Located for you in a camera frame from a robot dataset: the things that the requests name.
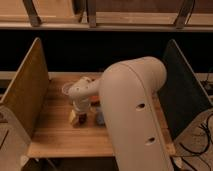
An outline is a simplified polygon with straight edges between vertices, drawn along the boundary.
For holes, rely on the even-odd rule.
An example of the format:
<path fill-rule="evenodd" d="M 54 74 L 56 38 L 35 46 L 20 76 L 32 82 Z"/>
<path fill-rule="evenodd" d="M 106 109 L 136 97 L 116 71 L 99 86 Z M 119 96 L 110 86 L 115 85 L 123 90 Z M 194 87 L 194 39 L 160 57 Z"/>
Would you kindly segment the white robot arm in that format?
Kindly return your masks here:
<path fill-rule="evenodd" d="M 75 112 L 97 94 L 119 171 L 174 171 L 153 95 L 166 82 L 164 64 L 155 57 L 117 62 L 95 81 L 83 77 L 68 90 Z"/>

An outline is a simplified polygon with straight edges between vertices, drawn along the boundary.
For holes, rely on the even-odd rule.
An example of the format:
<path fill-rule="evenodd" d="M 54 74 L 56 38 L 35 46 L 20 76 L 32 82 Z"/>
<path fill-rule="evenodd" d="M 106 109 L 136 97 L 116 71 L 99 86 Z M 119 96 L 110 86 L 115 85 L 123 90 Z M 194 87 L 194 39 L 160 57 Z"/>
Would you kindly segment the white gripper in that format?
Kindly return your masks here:
<path fill-rule="evenodd" d="M 73 110 L 70 112 L 69 115 L 69 123 L 72 126 L 75 126 L 78 123 L 78 116 L 87 113 L 90 109 L 90 102 L 88 100 L 82 101 L 74 101 L 73 102 Z"/>

